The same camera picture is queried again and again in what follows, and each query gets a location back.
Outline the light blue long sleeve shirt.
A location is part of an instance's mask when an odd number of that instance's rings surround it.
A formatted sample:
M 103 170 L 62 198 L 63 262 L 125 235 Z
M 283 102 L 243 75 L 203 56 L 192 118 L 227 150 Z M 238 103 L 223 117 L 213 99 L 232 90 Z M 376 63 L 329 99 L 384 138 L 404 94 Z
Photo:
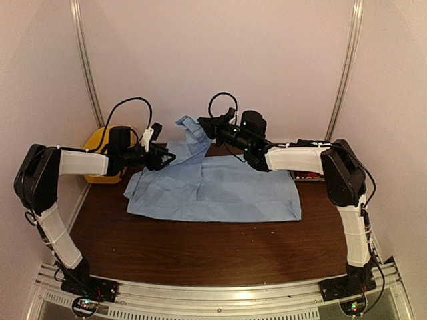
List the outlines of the light blue long sleeve shirt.
M 300 197 L 287 171 L 256 171 L 240 156 L 208 157 L 211 139 L 200 124 L 189 116 L 176 124 L 185 131 L 185 140 L 167 144 L 176 159 L 159 171 L 133 174 L 124 192 L 128 213 L 189 222 L 301 220 Z

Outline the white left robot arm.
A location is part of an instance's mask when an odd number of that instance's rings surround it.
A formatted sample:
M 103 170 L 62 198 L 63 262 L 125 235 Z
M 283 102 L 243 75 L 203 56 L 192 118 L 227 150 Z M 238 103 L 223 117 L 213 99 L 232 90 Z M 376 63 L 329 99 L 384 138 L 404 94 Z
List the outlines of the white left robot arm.
M 70 285 L 82 296 L 91 295 L 96 282 L 90 277 L 87 259 L 73 242 L 59 214 L 59 178 L 65 175 L 116 177 L 133 167 L 162 170 L 176 156 L 155 143 L 161 130 L 162 126 L 154 123 L 138 137 L 131 126 L 105 127 L 94 134 L 97 146 L 92 149 L 33 144 L 17 172 L 15 194 L 44 244 L 70 275 Z

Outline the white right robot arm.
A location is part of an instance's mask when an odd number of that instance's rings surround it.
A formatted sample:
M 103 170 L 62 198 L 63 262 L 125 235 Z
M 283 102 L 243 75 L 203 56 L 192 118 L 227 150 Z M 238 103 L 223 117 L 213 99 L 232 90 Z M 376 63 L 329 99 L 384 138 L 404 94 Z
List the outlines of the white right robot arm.
M 354 155 L 348 142 L 298 140 L 272 143 L 266 139 L 266 120 L 257 111 L 242 113 L 240 124 L 232 121 L 231 108 L 219 117 L 200 117 L 198 122 L 217 146 L 227 144 L 242 151 L 244 160 L 261 172 L 302 171 L 324 177 L 328 199 L 340 214 L 347 247 L 347 275 L 342 289 L 356 294 L 368 282 L 371 263 L 369 223 L 366 216 L 367 170 Z

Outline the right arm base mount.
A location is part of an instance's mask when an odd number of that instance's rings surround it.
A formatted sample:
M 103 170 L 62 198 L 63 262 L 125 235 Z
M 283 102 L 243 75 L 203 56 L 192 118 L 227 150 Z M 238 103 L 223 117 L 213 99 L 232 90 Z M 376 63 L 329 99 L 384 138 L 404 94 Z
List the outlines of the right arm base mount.
M 325 279 L 318 283 L 323 301 L 343 299 L 374 290 L 375 280 L 370 277 L 361 280 L 356 276 L 345 275 L 342 277 Z

